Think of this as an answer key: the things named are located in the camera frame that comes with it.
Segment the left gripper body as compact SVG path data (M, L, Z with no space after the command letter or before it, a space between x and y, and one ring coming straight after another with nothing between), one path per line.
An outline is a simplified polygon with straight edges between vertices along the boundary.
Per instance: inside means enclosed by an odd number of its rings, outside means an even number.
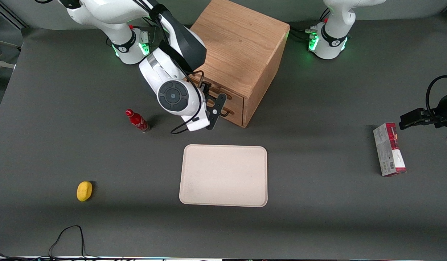
M440 99L438 105L432 109L432 112L437 122L435 123L435 127L447 127L447 95Z

